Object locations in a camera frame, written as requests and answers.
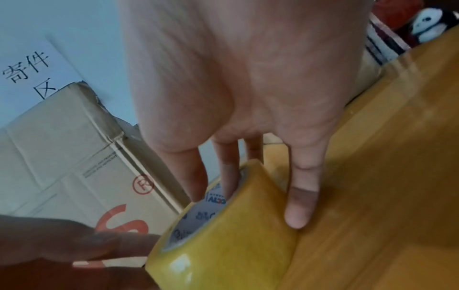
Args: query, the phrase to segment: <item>table top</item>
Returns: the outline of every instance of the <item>table top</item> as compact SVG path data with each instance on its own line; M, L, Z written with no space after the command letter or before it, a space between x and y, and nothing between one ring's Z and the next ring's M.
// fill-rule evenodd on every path
M285 145L267 145L265 163L285 180ZM388 64L347 107L279 290L459 289L458 174L456 28Z

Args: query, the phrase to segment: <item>panda toy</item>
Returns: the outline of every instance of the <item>panda toy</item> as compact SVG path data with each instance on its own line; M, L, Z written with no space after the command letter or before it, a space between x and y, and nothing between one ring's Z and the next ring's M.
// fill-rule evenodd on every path
M415 16L410 32L419 43L425 43L458 24L459 13L438 8L426 8Z

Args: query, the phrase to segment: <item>hand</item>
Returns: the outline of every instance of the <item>hand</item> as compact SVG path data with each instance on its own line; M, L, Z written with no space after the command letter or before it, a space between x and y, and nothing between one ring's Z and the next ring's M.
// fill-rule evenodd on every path
M211 138L225 195L239 150L262 157L262 134L290 149L287 223L317 202L325 151L350 99L372 0L120 0L127 64L145 141L192 200L208 180Z
M76 268L74 261L142 257L157 236L99 232L65 220L0 215L2 289L158 290L143 268Z

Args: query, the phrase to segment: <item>roll of packing tape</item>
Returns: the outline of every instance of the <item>roll of packing tape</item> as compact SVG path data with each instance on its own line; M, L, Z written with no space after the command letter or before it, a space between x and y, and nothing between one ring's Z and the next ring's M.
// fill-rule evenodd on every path
M190 204L160 238L146 270L161 290L275 290L296 247L286 194L259 161L241 169L226 201L220 185Z

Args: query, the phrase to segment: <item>paper sign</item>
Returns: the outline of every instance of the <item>paper sign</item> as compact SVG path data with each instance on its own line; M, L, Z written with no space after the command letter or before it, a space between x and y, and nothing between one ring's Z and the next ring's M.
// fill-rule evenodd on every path
M46 40L0 56L0 128L82 77Z

